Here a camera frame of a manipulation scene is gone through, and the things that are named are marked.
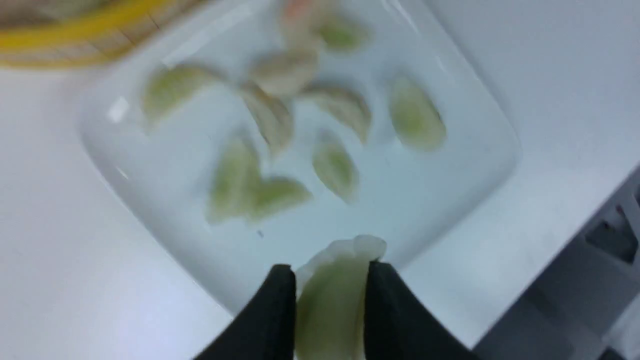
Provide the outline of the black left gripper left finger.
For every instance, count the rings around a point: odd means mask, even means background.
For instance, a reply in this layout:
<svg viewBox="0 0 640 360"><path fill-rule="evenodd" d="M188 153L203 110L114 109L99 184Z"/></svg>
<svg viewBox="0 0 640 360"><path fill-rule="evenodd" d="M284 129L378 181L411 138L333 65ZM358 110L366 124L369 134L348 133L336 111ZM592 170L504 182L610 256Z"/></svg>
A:
<svg viewBox="0 0 640 360"><path fill-rule="evenodd" d="M195 359L294 359L296 284L290 265L272 266L249 303Z"/></svg>

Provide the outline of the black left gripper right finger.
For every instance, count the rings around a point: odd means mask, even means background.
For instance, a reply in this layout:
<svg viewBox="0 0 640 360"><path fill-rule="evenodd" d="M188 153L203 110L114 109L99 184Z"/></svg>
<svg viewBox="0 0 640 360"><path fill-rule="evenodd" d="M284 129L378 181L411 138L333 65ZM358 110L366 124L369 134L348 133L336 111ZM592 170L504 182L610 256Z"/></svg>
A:
<svg viewBox="0 0 640 360"><path fill-rule="evenodd" d="M368 360L477 360L414 295L393 265L368 267L364 310Z"/></svg>

